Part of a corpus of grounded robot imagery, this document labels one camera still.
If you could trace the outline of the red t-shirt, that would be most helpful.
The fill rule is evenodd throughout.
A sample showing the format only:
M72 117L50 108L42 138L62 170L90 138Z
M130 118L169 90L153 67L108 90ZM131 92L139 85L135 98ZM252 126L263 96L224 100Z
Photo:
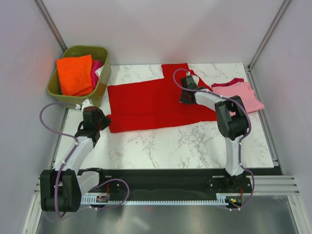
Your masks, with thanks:
M187 63L163 64L164 77L108 87L111 133L177 127L215 121L213 110L198 104L180 103L181 78L189 71Z

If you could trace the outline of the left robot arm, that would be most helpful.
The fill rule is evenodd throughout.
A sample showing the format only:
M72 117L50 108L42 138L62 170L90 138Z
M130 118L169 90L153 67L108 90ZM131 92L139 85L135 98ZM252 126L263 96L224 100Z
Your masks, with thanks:
M80 167L88 154L94 149L100 131L109 126L111 120L96 106L82 108L83 120L78 125L75 135L62 134L74 139L68 155L51 170L43 170L40 174L41 209L46 212L76 212L82 196L92 188L101 192L107 186L106 178L97 170L85 171L78 175Z

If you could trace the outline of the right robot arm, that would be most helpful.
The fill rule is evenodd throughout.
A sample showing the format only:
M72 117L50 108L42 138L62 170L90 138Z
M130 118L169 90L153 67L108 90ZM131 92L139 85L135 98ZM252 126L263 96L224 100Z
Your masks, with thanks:
M223 179L223 186L227 191L234 192L241 186L237 176L244 172L241 162L242 141L251 131L251 121L242 99L239 96L218 95L198 87L191 75L180 81L181 103L198 104L215 111L217 126L226 144L225 171L229 176Z

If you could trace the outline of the white garment in bin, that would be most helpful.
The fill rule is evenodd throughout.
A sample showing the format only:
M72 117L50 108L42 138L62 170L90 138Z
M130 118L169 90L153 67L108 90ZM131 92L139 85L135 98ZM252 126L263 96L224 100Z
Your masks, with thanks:
M95 70L95 74L97 75L98 78L100 77L102 70L103 66Z

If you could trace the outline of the orange t-shirt in bin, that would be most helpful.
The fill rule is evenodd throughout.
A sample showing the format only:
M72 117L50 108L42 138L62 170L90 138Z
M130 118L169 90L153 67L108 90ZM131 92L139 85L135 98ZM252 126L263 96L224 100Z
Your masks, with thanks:
M93 92L91 81L91 55L57 60L58 79L65 96L86 96Z

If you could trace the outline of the folded pink t-shirt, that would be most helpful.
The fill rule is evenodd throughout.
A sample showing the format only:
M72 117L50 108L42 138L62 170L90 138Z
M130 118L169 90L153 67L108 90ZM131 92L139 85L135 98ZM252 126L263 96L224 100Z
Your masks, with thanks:
M254 90L249 82L237 82L226 86L212 85L214 93L233 97L239 96L242 99L247 113L253 113L264 109L264 105L255 97Z

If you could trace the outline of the magenta t-shirt in bin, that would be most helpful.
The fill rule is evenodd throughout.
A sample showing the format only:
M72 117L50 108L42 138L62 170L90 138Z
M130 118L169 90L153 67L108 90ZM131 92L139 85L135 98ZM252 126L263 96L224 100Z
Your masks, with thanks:
M93 88L95 88L98 83L102 69L103 63L100 60L94 60L91 68L91 81Z

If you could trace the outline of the olive green plastic bin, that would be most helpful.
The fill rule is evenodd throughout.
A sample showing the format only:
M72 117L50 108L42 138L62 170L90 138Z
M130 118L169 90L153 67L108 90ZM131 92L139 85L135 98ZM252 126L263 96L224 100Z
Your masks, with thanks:
M90 99L100 107L111 76L109 51L100 46L76 45L56 61L46 91L65 106Z

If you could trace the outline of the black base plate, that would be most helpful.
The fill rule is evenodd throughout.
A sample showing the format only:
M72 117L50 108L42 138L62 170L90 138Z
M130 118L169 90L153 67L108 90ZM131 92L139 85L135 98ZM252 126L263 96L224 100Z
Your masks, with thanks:
M91 192L107 192L111 201L199 201L252 191L246 174L230 177L224 169L94 170L100 179Z

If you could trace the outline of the aluminium rail right of table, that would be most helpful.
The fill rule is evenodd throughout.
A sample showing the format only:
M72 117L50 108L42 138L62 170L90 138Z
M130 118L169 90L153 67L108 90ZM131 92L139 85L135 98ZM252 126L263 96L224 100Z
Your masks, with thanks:
M247 75L247 79L248 79L252 89L254 90L256 98L262 103L263 100L262 100L262 98L260 96L260 92L258 91L258 88L256 86L256 81L255 81L255 78L253 77L251 69L249 68L249 66L244 65L244 70L245 70L245 73ZM279 160L279 152L278 152L278 149L275 145L275 139L273 138L272 128L269 125L266 110L262 109L262 110L258 111L258 116L259 116L261 126L263 129L265 138L266 138L266 142L267 142L268 147L269 147L269 151L271 154L273 164L275 167L279 167L281 174L284 176L285 174L284 174L282 165L281 165L280 160Z

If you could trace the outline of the aluminium rail front crossbar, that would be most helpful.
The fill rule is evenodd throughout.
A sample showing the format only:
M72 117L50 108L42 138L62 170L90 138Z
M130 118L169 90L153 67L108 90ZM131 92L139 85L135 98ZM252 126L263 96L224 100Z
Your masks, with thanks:
M296 183L294 178L284 175L255 175L255 176L246 176L250 179L252 183L252 191L251 192L260 192L260 193L279 193L283 191L288 191L291 193L296 193ZM40 192L40 182L37 185L37 190Z

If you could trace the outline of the left aluminium frame post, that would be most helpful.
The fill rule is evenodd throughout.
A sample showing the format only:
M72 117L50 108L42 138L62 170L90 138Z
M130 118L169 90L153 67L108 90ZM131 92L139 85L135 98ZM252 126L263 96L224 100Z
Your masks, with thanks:
M67 50L67 46L56 26L54 23L47 7L45 6L44 2L42 0L33 0L35 3L36 7L38 8L40 14L42 15L44 21L46 22L47 26L49 27L52 35L54 36L56 42L58 43L59 47L61 48L62 51Z

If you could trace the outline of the aluminium frame post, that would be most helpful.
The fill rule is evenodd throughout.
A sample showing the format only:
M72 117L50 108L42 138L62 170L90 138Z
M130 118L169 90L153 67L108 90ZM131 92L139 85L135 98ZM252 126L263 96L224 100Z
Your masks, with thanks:
M36 7L38 8L40 14L42 15L44 21L46 22L47 26L49 27L52 35L54 36L56 42L58 43L59 47L61 48L62 51L67 50L67 46L56 26L54 23L47 7L45 6L44 2L42 0L33 0L35 3Z
M251 61L246 66L247 70L250 72L253 67L255 66L256 62L258 61L259 57L261 56L262 52L266 48L268 42L270 41L271 37L273 36L275 30L277 29L279 23L281 22L283 16L285 15L288 7L292 3L292 0L283 0L277 13L275 14L268 30L266 31L260 45L258 46L256 52L254 53Z

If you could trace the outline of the right aluminium frame post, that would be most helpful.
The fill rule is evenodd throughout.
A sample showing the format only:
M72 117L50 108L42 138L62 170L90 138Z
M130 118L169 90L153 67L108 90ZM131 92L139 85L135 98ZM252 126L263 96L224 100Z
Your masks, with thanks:
M275 30L277 29L279 23L281 22L283 16L285 15L288 7L292 3L292 0L283 0L277 13L275 14L268 30L266 31L260 45L258 46L256 52L254 53L251 61L246 66L247 70L250 72L253 67L255 66L256 62L258 61L259 57L261 56L262 52L266 48L268 42L270 41L271 37L273 36Z

